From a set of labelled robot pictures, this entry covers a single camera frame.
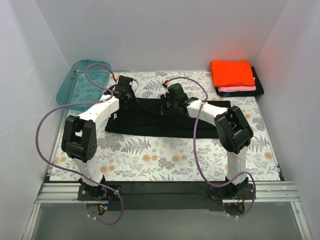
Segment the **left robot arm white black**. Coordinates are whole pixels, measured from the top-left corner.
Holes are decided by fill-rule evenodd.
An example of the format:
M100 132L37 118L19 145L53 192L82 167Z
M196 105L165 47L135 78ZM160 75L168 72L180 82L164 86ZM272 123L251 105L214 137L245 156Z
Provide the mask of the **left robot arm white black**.
M131 77L120 75L117 84L111 86L102 97L102 103L94 104L85 112L69 115L64 124L61 149L78 167L82 174L78 180L85 192L95 200L103 199L107 194L103 174L94 160L98 149L97 128L120 109L136 106Z

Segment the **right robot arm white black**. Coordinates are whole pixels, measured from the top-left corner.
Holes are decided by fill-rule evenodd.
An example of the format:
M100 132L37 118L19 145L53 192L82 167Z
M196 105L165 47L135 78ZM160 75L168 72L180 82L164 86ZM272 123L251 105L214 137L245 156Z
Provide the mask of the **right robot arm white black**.
M245 195L249 185L246 171L247 151L254 136L253 130L238 106L223 108L197 97L188 97L179 83L163 83L166 93L161 95L161 112L165 115L185 115L195 119L193 138L197 138L199 121L216 128L217 136L227 153L228 170L224 183L211 183L204 175L196 151L193 152L199 174L209 185L213 199L237 199Z

